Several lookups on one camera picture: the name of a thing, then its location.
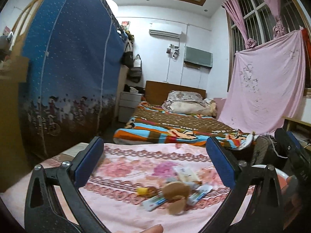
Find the right hand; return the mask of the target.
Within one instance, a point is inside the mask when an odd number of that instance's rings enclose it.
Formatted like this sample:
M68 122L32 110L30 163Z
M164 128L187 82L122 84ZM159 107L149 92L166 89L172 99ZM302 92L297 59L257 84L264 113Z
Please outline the right hand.
M287 185L281 190L284 213L292 213L301 207L302 201L299 194L299 181L295 175L286 179Z

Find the left hand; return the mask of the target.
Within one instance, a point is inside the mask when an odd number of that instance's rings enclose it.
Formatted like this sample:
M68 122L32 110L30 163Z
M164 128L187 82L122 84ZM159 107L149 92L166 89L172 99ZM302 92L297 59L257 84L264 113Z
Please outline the left hand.
M158 224L142 231L141 233L163 233L163 226L161 224Z

